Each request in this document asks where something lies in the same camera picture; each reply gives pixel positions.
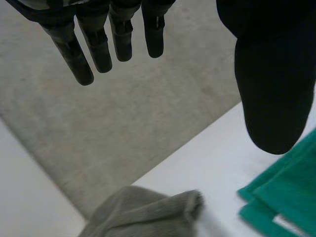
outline gray cloth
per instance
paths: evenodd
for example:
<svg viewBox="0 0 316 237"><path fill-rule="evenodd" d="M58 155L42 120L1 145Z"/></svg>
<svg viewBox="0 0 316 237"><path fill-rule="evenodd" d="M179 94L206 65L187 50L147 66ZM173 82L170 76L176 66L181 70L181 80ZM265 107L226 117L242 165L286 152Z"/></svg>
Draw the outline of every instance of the gray cloth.
<svg viewBox="0 0 316 237"><path fill-rule="evenodd" d="M202 206L195 190L168 197L128 186L94 212L79 237L193 237Z"/></svg>

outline robotic hand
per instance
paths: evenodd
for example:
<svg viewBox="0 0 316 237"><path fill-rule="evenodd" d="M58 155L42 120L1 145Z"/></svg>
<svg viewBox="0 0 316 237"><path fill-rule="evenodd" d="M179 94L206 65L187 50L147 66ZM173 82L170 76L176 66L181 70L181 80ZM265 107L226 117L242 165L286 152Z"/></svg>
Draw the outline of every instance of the robotic hand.
<svg viewBox="0 0 316 237"><path fill-rule="evenodd" d="M51 36L81 85L93 83L93 73L74 32L74 16L100 73L112 69L104 24L109 15L117 58L132 57L131 18L142 7L145 38L151 57L163 53L164 15L175 0L6 0L28 20L38 22Z"/></svg>

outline white table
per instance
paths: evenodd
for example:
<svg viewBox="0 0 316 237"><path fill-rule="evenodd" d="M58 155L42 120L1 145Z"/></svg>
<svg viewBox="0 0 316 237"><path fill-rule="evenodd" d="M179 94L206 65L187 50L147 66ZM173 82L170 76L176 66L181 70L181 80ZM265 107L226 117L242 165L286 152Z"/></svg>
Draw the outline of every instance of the white table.
<svg viewBox="0 0 316 237"><path fill-rule="evenodd" d="M77 237L84 218L0 120L0 237Z"/></svg>
<svg viewBox="0 0 316 237"><path fill-rule="evenodd" d="M302 137L314 127L315 103ZM167 195L201 190L206 209L197 224L199 237L261 237L238 216L245 202L236 191L279 157L252 143L239 103L134 185Z"/></svg>

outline green towel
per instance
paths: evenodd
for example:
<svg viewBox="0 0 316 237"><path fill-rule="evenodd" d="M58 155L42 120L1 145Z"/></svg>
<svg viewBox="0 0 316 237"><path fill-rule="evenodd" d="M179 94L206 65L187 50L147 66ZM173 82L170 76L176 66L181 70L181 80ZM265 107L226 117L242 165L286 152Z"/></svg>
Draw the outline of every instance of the green towel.
<svg viewBox="0 0 316 237"><path fill-rule="evenodd" d="M316 129L239 194L249 202L240 215L266 236L316 237ZM299 228L279 225L280 214Z"/></svg>

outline floor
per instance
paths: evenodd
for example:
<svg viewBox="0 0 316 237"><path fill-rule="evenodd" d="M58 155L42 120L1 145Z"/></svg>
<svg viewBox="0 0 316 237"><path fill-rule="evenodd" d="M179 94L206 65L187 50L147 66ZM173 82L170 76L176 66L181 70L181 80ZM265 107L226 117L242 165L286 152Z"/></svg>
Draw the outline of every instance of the floor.
<svg viewBox="0 0 316 237"><path fill-rule="evenodd" d="M76 29L95 74L83 87L41 27L0 1L0 116L85 217L240 101L236 39L215 0L175 3L159 59L146 52L140 11L132 22L133 58L119 62L110 39L107 74Z"/></svg>

